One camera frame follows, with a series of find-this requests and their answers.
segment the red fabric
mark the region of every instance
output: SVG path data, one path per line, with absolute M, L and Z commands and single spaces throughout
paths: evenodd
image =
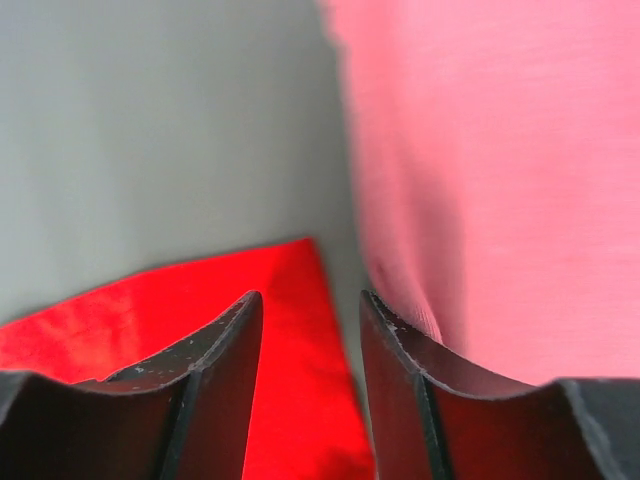
M 371 480 L 374 468 L 311 240 L 141 273 L 0 329 L 0 368 L 104 379 L 204 326 L 248 290 L 264 337 L 244 478 Z

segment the gray background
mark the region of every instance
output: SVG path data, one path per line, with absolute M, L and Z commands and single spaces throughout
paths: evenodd
M 361 381 L 335 63 L 312 0 L 0 0 L 0 321 L 313 235 Z

